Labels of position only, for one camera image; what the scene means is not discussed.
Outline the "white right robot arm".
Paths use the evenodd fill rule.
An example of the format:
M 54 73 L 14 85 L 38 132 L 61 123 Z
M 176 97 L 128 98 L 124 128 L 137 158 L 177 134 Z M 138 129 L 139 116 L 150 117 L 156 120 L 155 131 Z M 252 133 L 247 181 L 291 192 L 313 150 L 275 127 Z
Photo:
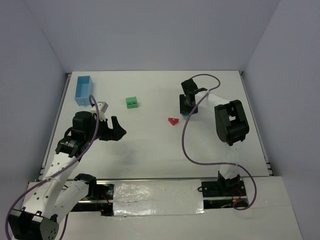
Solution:
M 218 171 L 218 189 L 228 194 L 240 184 L 239 151 L 250 131 L 248 120 L 240 100 L 227 100 L 199 88 L 192 78 L 181 83 L 183 94 L 179 96 L 180 114 L 190 119 L 198 113 L 199 105 L 214 113 L 218 139 L 226 144 L 225 160 Z

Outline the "green arched hospital block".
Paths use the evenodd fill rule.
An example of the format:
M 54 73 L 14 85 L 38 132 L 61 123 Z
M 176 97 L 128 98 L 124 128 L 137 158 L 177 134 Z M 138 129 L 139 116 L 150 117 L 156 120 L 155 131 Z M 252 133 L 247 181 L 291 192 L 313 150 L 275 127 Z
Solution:
M 126 102 L 126 107 L 127 107 L 128 105 L 131 105 L 131 106 L 133 106 L 133 105 L 138 105 L 138 100 L 137 100 L 137 97 L 136 97 L 136 96 L 127 97 L 127 98 L 125 99 L 125 102 Z

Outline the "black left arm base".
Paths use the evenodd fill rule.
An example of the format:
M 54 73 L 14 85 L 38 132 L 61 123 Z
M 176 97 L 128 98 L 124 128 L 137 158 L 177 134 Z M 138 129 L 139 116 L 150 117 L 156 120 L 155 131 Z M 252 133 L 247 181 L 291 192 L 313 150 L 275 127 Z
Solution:
M 106 200 L 107 202 L 113 200 L 114 184 L 99 184 L 95 176 L 80 173 L 74 181 L 83 182 L 87 185 L 87 190 L 84 191 L 84 199 L 86 200 Z

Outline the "red triangular wooden block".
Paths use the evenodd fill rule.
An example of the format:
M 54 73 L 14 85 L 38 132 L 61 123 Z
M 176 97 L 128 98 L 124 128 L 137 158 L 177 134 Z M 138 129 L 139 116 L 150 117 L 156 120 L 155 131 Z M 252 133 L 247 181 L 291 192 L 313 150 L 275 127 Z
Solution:
M 174 125 L 176 125 L 176 124 L 179 122 L 179 119 L 178 119 L 178 118 L 169 117 L 169 118 L 168 118 L 168 121 L 169 121 L 169 123 L 170 123 L 172 126 L 174 126 Z

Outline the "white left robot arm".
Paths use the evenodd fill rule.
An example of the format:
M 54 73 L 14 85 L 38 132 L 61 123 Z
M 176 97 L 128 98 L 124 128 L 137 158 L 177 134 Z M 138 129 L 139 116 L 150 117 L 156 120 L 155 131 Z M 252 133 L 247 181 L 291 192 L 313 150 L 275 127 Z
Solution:
M 96 177 L 80 173 L 65 187 L 69 176 L 95 140 L 119 141 L 127 132 L 116 116 L 112 128 L 104 114 L 79 111 L 72 119 L 63 138 L 57 143 L 53 161 L 42 181 L 29 189 L 32 196 L 20 209 L 11 207 L 6 229 L 16 240 L 54 240 L 60 224 L 79 200 L 93 198 Z

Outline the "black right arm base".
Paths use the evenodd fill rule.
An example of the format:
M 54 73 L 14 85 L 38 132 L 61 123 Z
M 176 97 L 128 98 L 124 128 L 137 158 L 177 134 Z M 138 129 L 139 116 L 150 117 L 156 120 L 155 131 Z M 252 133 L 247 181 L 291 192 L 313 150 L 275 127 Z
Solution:
M 239 174 L 232 179 L 224 179 L 220 174 L 217 180 L 203 181 L 197 190 L 202 193 L 204 198 L 232 197 L 235 199 L 247 195 L 244 181 L 241 180 Z

